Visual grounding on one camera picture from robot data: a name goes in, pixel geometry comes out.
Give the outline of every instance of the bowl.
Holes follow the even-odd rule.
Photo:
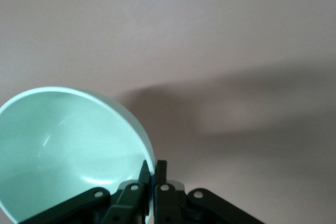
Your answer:
[[[14,223],[93,187],[113,194],[144,160],[153,175],[145,130],[103,95],[43,87],[0,108],[0,207]]]

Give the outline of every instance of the table surface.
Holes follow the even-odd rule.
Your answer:
[[[335,13],[336,0],[0,0],[0,105],[42,86],[103,93],[186,191],[265,223],[336,223]]]

